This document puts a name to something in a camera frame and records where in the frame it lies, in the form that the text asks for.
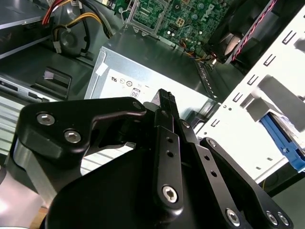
blue drive latch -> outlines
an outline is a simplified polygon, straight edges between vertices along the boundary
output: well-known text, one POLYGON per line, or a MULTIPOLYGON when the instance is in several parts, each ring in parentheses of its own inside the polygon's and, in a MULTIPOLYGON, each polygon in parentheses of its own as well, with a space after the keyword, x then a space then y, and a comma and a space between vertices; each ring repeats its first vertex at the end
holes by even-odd
POLYGON ((285 134, 284 130, 276 123, 270 113, 266 114, 260 123, 266 128, 277 148, 287 157, 289 163, 299 173, 305 172, 305 156, 302 155, 298 146, 285 134))

yellow wire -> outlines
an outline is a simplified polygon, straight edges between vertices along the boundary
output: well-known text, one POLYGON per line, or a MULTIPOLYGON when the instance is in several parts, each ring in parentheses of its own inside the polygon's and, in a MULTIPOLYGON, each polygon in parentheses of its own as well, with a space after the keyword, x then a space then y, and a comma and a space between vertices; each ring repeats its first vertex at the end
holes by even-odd
POLYGON ((265 189, 266 180, 267 180, 267 179, 264 180, 263 185, 262 185, 262 189, 263 189, 263 190, 265 189))
POLYGON ((66 1, 63 1, 61 4, 59 4, 58 6, 62 6, 64 4, 67 4, 68 2, 70 2, 71 0, 66 0, 66 1))
MULTIPOLYGON (((66 24, 66 25, 61 25, 61 26, 64 26, 64 27, 68 27, 69 25, 72 25, 74 24, 75 22, 78 22, 79 20, 83 19, 83 18, 94 18, 95 20, 97 20, 100 24, 102 23, 101 20, 96 16, 96 14, 94 13, 84 13, 80 16, 78 16, 76 19, 74 19, 73 21, 71 21, 70 23, 66 24)), ((54 31, 54 40, 57 41, 57 36, 58 36, 58 31, 59 31, 60 28, 57 28, 55 29, 54 31)))
POLYGON ((78 22, 79 20, 83 19, 83 18, 87 18, 87 17, 91 17, 94 18, 95 20, 97 20, 100 24, 102 23, 101 20, 93 13, 84 13, 81 16, 77 17, 76 19, 74 19, 73 21, 71 21, 69 24, 67 24, 66 26, 69 26, 75 22, 78 22))

bolt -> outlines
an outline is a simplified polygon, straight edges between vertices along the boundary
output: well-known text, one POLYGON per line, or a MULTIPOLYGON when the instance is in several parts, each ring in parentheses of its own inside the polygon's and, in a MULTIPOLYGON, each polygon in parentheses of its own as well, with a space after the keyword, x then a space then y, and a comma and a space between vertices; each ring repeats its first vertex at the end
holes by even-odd
POLYGON ((81 135, 74 130, 65 132, 65 139, 70 143, 78 143, 81 140, 81 135))
POLYGON ((215 143, 215 141, 213 141, 213 140, 209 140, 209 143, 213 146, 213 147, 216 147, 216 143, 215 143))
POLYGON ((281 212, 278 213, 278 216, 280 217, 281 221, 286 225, 289 226, 289 221, 286 219, 285 216, 281 212))
POLYGON ((190 125, 189 125, 186 121, 182 120, 182 124, 183 124, 186 128, 190 128, 190 125))
POLYGON ((227 208, 226 214, 227 214, 228 219, 230 220, 230 222, 234 226, 236 226, 236 227, 240 226, 239 218, 238 218, 237 214, 234 211, 232 211, 231 209, 227 208))
POLYGON ((271 214, 270 211, 267 211, 267 216, 268 216, 268 219, 270 220, 270 222, 272 222, 274 225, 277 225, 277 220, 276 220, 276 218, 271 214))
POLYGON ((162 192, 163 192, 163 195, 165 196, 165 198, 167 199, 167 201, 169 201, 171 203, 177 202, 178 196, 177 196, 175 189, 173 189, 170 186, 164 186, 162 188, 162 192))
POLYGON ((55 123, 55 118, 50 114, 42 113, 37 116, 37 121, 41 125, 52 125, 55 123))
POLYGON ((132 104, 135 108, 141 110, 141 106, 137 102, 133 102, 132 104))
POLYGON ((167 112, 166 112, 166 111, 162 111, 162 114, 163 114, 165 117, 167 117, 167 118, 168 118, 168 114, 167 114, 167 112))

dell logo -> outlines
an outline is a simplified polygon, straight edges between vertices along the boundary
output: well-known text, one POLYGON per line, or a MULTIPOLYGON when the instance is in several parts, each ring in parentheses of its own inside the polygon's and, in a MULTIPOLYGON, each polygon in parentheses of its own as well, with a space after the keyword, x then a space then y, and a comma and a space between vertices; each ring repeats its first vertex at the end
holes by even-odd
POLYGON ((205 11, 205 14, 201 18, 202 21, 206 21, 206 19, 209 18, 209 16, 210 16, 212 10, 214 9, 214 7, 215 6, 213 4, 209 5, 209 8, 205 11))

green circuit board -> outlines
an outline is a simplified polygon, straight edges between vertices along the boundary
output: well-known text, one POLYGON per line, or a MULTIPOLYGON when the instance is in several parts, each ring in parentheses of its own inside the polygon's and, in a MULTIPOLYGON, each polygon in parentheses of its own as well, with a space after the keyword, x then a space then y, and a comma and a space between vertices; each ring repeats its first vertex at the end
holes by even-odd
MULTIPOLYGON (((130 0, 100 0, 120 13, 127 9, 130 0)), ((203 56, 202 46, 208 42, 234 0, 132 0, 136 4, 132 20, 149 29, 155 29, 158 19, 163 16, 157 35, 177 45, 181 40, 188 50, 203 56), (165 14, 165 3, 168 4, 165 14)))
POLYGON ((168 7, 158 35, 179 44, 181 39, 190 51, 204 55, 207 43, 225 16, 232 0, 174 0, 168 7))
POLYGON ((154 29, 158 21, 158 15, 163 11, 164 6, 156 0, 139 0, 133 20, 154 29))

